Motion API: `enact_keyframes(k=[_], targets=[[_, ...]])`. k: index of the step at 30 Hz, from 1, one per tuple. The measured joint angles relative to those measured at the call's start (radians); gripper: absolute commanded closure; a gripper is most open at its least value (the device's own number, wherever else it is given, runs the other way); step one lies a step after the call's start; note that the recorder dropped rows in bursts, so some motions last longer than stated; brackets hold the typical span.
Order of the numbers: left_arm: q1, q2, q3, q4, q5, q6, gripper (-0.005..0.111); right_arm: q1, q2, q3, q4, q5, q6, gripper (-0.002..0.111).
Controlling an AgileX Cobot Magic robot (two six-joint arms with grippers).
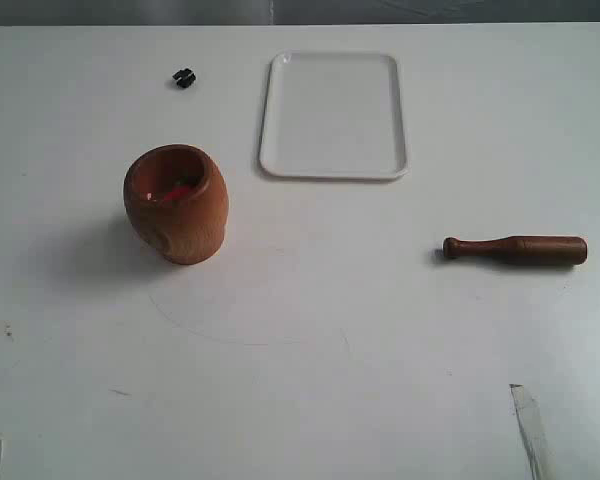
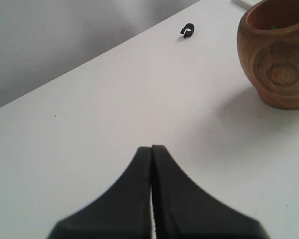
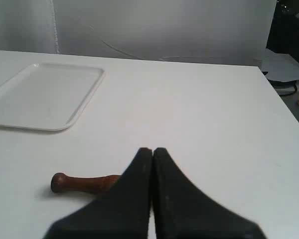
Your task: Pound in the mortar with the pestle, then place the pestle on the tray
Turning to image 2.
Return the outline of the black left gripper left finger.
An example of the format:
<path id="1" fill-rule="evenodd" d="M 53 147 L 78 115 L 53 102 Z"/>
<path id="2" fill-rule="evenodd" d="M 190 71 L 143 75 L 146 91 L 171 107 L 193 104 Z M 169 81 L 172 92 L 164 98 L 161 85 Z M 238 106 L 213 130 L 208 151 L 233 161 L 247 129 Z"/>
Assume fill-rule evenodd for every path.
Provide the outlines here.
<path id="1" fill-rule="evenodd" d="M 97 200 L 60 220 L 50 239 L 150 239 L 151 148 L 139 147 L 120 178 Z"/>

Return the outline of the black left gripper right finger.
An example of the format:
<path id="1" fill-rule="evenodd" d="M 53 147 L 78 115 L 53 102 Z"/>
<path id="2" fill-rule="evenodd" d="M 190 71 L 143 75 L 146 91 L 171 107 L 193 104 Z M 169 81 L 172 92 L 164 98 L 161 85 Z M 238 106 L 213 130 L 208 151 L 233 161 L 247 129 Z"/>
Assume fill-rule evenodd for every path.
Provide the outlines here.
<path id="1" fill-rule="evenodd" d="M 178 166 L 167 148 L 154 145 L 152 204 L 158 239 L 267 239 L 263 226 L 210 196 Z"/>

